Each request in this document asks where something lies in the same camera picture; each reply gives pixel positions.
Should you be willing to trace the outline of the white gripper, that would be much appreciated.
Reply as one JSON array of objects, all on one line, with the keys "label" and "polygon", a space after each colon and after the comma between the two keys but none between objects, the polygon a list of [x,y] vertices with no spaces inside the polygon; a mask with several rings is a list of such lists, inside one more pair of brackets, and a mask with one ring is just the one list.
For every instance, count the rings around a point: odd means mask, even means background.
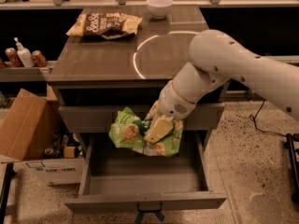
[{"label": "white gripper", "polygon": [[158,142],[173,130],[173,117],[186,119],[195,107],[196,104],[181,97],[175,90],[173,81],[169,81],[161,90],[158,102],[152,105],[146,116],[146,119],[152,119],[152,123],[145,132],[144,140]]}]

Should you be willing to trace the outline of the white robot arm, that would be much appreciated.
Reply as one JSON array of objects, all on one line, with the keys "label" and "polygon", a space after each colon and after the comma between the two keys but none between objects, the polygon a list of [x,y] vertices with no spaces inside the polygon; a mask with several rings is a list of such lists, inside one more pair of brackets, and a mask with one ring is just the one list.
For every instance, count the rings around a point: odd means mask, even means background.
[{"label": "white robot arm", "polygon": [[144,139],[156,143],[185,119],[197,102],[228,80],[236,80],[299,119],[299,67],[259,56],[218,30],[205,30],[189,46],[190,61],[162,89],[148,116]]}]

